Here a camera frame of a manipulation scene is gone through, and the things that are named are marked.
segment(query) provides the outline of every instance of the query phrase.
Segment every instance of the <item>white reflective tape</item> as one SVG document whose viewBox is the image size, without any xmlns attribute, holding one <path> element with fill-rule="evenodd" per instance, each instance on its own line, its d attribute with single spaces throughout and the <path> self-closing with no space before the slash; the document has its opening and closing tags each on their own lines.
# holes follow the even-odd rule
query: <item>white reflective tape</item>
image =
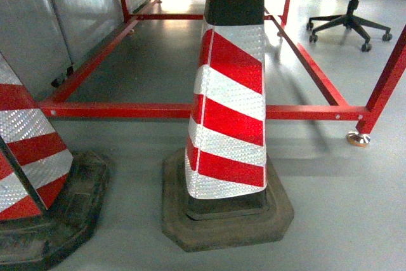
<svg viewBox="0 0 406 271">
<path fill-rule="evenodd" d="M 6 143 L 54 133 L 40 109 L 0 111 L 0 135 Z"/>
<path fill-rule="evenodd" d="M 265 96 L 203 65 L 197 70 L 193 92 L 257 120 L 265 120 Z"/>
<path fill-rule="evenodd" d="M 14 173 L 0 180 L 0 212 L 27 196 L 26 189 Z"/>
<path fill-rule="evenodd" d="M 188 193 L 196 199 L 221 199 L 260 192 L 266 188 L 252 185 L 218 180 L 200 175 L 190 167 L 190 161 L 185 154 L 185 177 Z"/>
<path fill-rule="evenodd" d="M 265 28 L 263 24 L 217 25 L 214 31 L 264 64 Z"/>
<path fill-rule="evenodd" d="M 0 84 L 22 85 L 11 67 L 0 53 Z"/>
<path fill-rule="evenodd" d="M 73 157 L 65 149 L 55 155 L 22 166 L 32 186 L 37 189 L 66 175 L 70 171 Z"/>
<path fill-rule="evenodd" d="M 202 35 L 201 35 L 201 38 L 203 38 L 203 35 L 204 35 L 208 30 L 211 30 L 211 29 L 213 29 L 213 26 L 210 25 L 210 24 L 208 24 L 207 21 L 206 21 L 206 18 L 203 17 L 203 25 L 202 25 Z"/>
<path fill-rule="evenodd" d="M 212 155 L 255 166 L 266 165 L 266 147 L 223 135 L 189 120 L 193 146 Z"/>
</svg>

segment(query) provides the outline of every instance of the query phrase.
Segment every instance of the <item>reflective stripe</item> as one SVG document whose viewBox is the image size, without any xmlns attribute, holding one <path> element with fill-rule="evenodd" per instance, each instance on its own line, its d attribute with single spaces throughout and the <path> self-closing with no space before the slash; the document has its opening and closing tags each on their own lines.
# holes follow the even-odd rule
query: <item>reflective stripe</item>
<svg viewBox="0 0 406 271">
<path fill-rule="evenodd" d="M 23 86 L 0 84 L 0 110 L 31 108 L 37 105 Z"/>
<path fill-rule="evenodd" d="M 30 196 L 26 196 L 20 201 L 17 201 L 8 209 L 0 212 L 0 220 L 13 220 L 26 217 L 33 217 L 42 214 L 34 200 Z"/>
<path fill-rule="evenodd" d="M 204 127 L 208 129 L 245 142 L 260 146 L 264 145 L 263 121 L 241 114 L 209 98 L 205 98 L 203 95 L 195 96 L 194 100 L 198 103 L 196 105 L 202 105 L 203 99 L 205 99 L 204 117 L 201 116 L 200 112 L 192 111 L 191 113 L 192 119 L 197 124 L 204 121 Z"/>
<path fill-rule="evenodd" d="M 8 175 L 14 173 L 8 160 L 2 153 L 0 153 L 0 180 L 6 178 Z"/>
<path fill-rule="evenodd" d="M 0 180 L 0 212 L 27 196 L 28 193 L 16 174 L 12 173 Z"/>
<path fill-rule="evenodd" d="M 202 46 L 200 47 L 199 67 L 209 63 L 210 46 L 213 41 L 214 32 L 206 31 L 202 37 Z"/>
<path fill-rule="evenodd" d="M 215 31 L 261 63 L 265 62 L 264 25 L 217 25 Z"/>
<path fill-rule="evenodd" d="M 203 17 L 203 25 L 202 25 L 202 35 L 201 35 L 201 38 L 203 38 L 204 34 L 205 34 L 208 30 L 211 30 L 211 29 L 213 29 L 213 26 L 210 25 L 210 24 L 208 24 L 207 21 L 206 21 L 206 18 Z"/>
<path fill-rule="evenodd" d="M 185 169 L 188 192 L 197 199 L 221 199 L 253 194 L 264 190 L 266 187 L 255 187 L 200 175 L 192 171 L 187 154 L 185 156 Z"/>
<path fill-rule="evenodd" d="M 54 132 L 40 109 L 0 111 L 0 135 L 6 143 Z"/>
<path fill-rule="evenodd" d="M 22 166 L 22 169 L 32 186 L 37 189 L 66 175 L 70 171 L 72 160 L 72 155 L 66 149 L 55 155 Z"/>
<path fill-rule="evenodd" d="M 10 85 L 22 84 L 1 54 L 0 54 L 0 84 L 10 84 Z"/>
<path fill-rule="evenodd" d="M 193 119 L 189 121 L 189 136 L 193 146 L 203 152 L 255 166 L 265 166 L 266 164 L 264 146 L 241 141 L 207 129 L 201 124 L 196 124 Z"/>
<path fill-rule="evenodd" d="M 57 133 L 12 142 L 8 147 L 21 166 L 55 155 L 66 149 Z"/>
<path fill-rule="evenodd" d="M 218 33 L 214 33 L 210 47 L 210 59 L 206 62 L 210 67 L 241 85 L 263 94 L 263 64 L 260 61 Z"/>
<path fill-rule="evenodd" d="M 265 98 L 263 95 L 224 76 L 208 65 L 197 71 L 194 91 L 213 101 L 257 120 L 265 120 Z"/>
<path fill-rule="evenodd" d="M 62 189 L 67 176 L 68 174 L 56 179 L 55 181 L 52 181 L 47 185 L 44 185 L 43 187 L 37 188 L 37 193 L 47 208 L 49 208 L 55 201 L 56 197 L 58 197 L 59 190 Z"/>
</svg>

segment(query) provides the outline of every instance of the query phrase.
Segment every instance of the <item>chair base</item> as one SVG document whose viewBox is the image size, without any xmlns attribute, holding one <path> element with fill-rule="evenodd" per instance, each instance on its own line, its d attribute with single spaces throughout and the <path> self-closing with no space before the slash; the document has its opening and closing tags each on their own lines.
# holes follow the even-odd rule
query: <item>chair base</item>
<svg viewBox="0 0 406 271">
<path fill-rule="evenodd" d="M 309 22 L 306 25 L 306 28 L 308 30 L 312 30 L 311 36 L 310 36 L 310 42 L 316 42 L 317 41 L 317 32 L 320 32 L 321 30 L 333 28 L 337 25 L 344 25 L 347 29 L 354 29 L 362 38 L 365 39 L 365 43 L 362 45 L 361 50 L 364 51 L 370 51 L 371 45 L 370 45 L 370 36 L 367 33 L 367 31 L 364 30 L 364 27 L 370 27 L 374 29 L 379 29 L 379 30 L 384 30 L 385 34 L 382 37 L 383 41 L 390 41 L 392 38 L 392 35 L 390 34 L 391 28 L 381 25 L 380 23 L 376 22 L 371 22 L 370 20 L 366 20 L 364 18 L 357 17 L 353 14 L 353 12 L 356 10 L 358 6 L 358 0 L 351 0 L 350 3 L 348 4 L 348 9 L 347 9 L 347 14 L 345 15 L 331 15 L 331 16 L 324 16 L 324 17 L 310 17 Z M 313 21 L 323 21 L 327 22 L 321 26 L 313 28 L 314 24 Z"/>
</svg>

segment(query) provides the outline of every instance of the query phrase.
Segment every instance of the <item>black rubber base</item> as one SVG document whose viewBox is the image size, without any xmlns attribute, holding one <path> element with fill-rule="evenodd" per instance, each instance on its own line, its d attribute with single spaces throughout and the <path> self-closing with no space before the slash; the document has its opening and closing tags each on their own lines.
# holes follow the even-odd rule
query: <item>black rubber base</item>
<svg viewBox="0 0 406 271">
<path fill-rule="evenodd" d="M 47 270 L 86 242 L 96 227 L 108 178 L 99 157 L 74 155 L 65 185 L 46 215 L 0 221 L 0 270 Z"/>
<path fill-rule="evenodd" d="M 294 216 L 289 198 L 268 158 L 266 201 L 269 209 L 260 214 L 193 220 L 187 216 L 188 191 L 184 150 L 164 161 L 162 231 L 183 250 L 205 251 L 283 238 Z"/>
<path fill-rule="evenodd" d="M 187 194 L 186 214 L 193 220 L 261 214 L 270 208 L 266 190 L 224 199 L 196 199 Z"/>
</svg>

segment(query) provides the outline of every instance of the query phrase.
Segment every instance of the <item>chair wheel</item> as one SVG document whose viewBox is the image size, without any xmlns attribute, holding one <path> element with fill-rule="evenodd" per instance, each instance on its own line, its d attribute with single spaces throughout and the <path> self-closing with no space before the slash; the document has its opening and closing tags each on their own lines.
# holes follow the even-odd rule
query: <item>chair wheel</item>
<svg viewBox="0 0 406 271">
<path fill-rule="evenodd" d="M 312 34 L 310 37 L 309 37 L 309 42 L 317 42 L 317 39 L 318 39 L 318 36 L 316 35 L 316 34 Z"/>
<path fill-rule="evenodd" d="M 315 26 L 315 25 L 314 25 L 313 22 L 308 22 L 308 23 L 306 24 L 306 30 L 307 30 L 307 31 L 310 31 L 314 26 Z"/>
<path fill-rule="evenodd" d="M 385 33 L 385 34 L 383 34 L 382 40 L 383 41 L 390 41 L 392 39 L 392 37 L 393 37 L 392 34 Z"/>
<path fill-rule="evenodd" d="M 369 43 L 365 43 L 361 47 L 362 52 L 369 52 L 372 49 L 372 45 Z"/>
</svg>

